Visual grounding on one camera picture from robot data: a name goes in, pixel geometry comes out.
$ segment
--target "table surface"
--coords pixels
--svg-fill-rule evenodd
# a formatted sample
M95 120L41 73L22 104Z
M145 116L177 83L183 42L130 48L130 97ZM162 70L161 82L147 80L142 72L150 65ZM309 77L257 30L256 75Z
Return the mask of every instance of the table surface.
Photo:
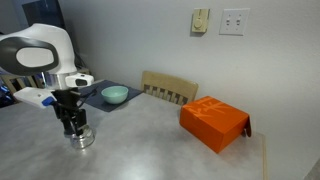
M73 149L53 108L0 109L1 180L264 179L263 135L216 154L179 125L181 106L141 94L106 113L84 105L95 142Z

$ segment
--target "white wall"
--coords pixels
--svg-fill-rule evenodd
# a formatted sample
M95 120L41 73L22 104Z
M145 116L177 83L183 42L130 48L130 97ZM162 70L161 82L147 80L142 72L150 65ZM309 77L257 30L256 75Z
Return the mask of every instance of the white wall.
M98 78L140 87L143 70L196 81L251 115L270 179L303 179L320 157L320 1L59 0ZM190 33L194 8L208 32ZM219 35L225 8L251 8L245 36Z
M8 34L19 31L21 28L11 0L0 2L0 31Z

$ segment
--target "placemat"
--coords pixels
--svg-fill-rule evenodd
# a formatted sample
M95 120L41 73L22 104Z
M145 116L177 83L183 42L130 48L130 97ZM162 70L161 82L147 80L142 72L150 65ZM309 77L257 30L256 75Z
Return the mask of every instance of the placemat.
M81 88L79 89L79 92L81 94L87 94L89 93L90 91L92 91L94 88L97 87L97 94L95 96L91 96L89 97L87 100L86 100L86 104L90 105L90 106L93 106L95 108L98 108L102 111L105 111L105 112L111 112L113 111L114 109L116 109L117 107L121 106L122 104L130 101L132 98L136 97L137 95L141 94L142 91L140 90L137 90L137 89L134 89L134 88L131 88L131 87L128 87L128 86L125 86L129 89L129 93L128 93L128 97L127 99L121 103L121 104L109 104L107 102L105 102L103 100L103 97L101 95L101 91L107 87L110 87L110 86L125 86L123 84L118 84L118 83L115 83L115 82L112 82L112 81L108 81L108 80L104 80L102 82L99 82L97 84L93 84L91 86L88 86L88 87L85 87L85 88Z

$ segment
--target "teal bowl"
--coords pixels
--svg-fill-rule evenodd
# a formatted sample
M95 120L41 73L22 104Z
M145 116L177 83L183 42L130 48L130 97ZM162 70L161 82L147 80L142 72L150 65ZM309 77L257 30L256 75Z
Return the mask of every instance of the teal bowl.
M109 104L120 104L128 97L129 89L124 86L111 86L101 91L103 99Z

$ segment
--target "orange package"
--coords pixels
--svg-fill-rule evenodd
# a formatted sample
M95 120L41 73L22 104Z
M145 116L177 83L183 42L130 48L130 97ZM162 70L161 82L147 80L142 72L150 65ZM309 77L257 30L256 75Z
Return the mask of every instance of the orange package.
M182 106L180 125L219 153L243 131L251 136L249 114L210 96Z

